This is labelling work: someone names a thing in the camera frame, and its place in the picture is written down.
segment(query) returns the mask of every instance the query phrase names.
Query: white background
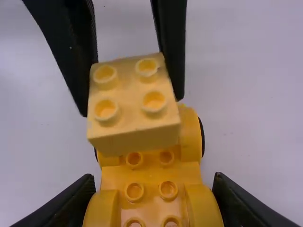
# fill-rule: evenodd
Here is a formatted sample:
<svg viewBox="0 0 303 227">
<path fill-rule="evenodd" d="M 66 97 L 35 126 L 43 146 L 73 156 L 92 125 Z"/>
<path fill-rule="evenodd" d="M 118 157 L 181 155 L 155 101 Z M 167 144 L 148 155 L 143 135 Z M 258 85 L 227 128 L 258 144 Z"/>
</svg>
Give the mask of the white background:
<svg viewBox="0 0 303 227">
<path fill-rule="evenodd" d="M 99 60 L 157 52 L 149 0 L 95 0 Z M 186 94 L 216 171 L 303 226 L 303 1 L 189 0 Z M 39 27 L 0 0 L 0 226 L 100 170 Z"/>
</svg>

